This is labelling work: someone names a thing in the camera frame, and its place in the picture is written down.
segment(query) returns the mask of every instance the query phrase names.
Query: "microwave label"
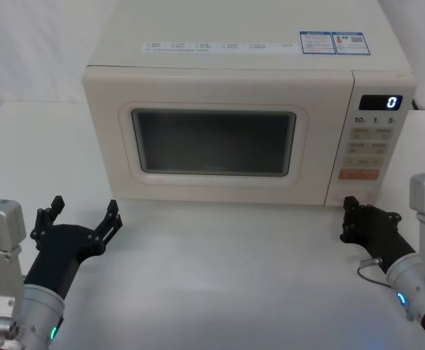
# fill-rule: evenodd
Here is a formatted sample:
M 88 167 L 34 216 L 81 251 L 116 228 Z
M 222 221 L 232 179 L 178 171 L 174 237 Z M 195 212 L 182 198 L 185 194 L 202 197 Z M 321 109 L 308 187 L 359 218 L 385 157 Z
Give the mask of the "microwave label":
M 335 55 L 330 31 L 301 31 L 301 47 L 306 55 Z
M 143 53 L 299 55 L 298 44 L 289 42 L 145 42 Z
M 337 55 L 371 55 L 361 32 L 333 31 L 332 39 Z

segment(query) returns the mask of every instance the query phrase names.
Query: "gray wire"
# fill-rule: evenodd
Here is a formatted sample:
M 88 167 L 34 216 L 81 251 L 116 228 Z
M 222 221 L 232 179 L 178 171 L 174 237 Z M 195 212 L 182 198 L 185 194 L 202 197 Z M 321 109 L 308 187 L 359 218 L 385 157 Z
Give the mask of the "gray wire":
M 366 276 L 364 276 L 362 273 L 361 273 L 361 270 L 362 270 L 362 268 L 361 267 L 359 267 L 357 270 L 356 270 L 356 273 L 358 273 L 358 276 L 360 276 L 362 279 L 364 279 L 365 281 L 368 281 L 368 282 L 371 282 L 371 283 L 374 283 L 374 284 L 378 284 L 378 285 L 380 285 L 380 286 L 383 286 L 383 287 L 387 287 L 387 288 L 392 288 L 392 287 L 390 287 L 387 283 L 383 283 L 383 282 L 379 282 L 379 281 L 375 281 L 375 280 L 373 280 L 373 279 L 369 279 L 369 278 L 367 278 Z

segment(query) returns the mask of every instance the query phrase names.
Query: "microwave window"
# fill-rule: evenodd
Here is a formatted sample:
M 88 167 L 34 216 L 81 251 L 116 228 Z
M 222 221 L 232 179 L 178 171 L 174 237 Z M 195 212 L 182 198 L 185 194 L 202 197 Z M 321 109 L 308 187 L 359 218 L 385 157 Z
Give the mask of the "microwave window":
M 294 113 L 135 109 L 131 115 L 147 173 L 288 174 Z

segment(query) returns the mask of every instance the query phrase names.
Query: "sticker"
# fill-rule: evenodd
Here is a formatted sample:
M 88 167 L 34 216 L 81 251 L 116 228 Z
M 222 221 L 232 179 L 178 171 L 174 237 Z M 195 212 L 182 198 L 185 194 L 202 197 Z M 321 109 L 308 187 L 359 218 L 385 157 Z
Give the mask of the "sticker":
M 299 55 L 298 44 L 287 42 L 145 42 L 143 53 L 214 53 Z
M 332 39 L 337 55 L 371 55 L 363 33 L 333 31 Z
M 379 169 L 341 169 L 340 180 L 377 180 Z
M 335 55 L 334 42 L 329 31 L 301 31 L 303 53 L 312 55 Z

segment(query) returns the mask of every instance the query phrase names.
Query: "white wall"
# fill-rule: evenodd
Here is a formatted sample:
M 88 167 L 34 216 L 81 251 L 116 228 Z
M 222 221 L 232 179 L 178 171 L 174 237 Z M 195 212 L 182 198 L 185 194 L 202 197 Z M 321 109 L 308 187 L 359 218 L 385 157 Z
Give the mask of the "white wall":
M 425 108 L 425 0 L 380 1 Z M 84 101 L 81 75 L 115 2 L 0 0 L 0 101 Z
M 415 99 L 425 109 L 425 0 L 379 2 L 415 71 L 418 80 Z
M 85 101 L 80 80 L 116 0 L 0 0 L 0 100 Z

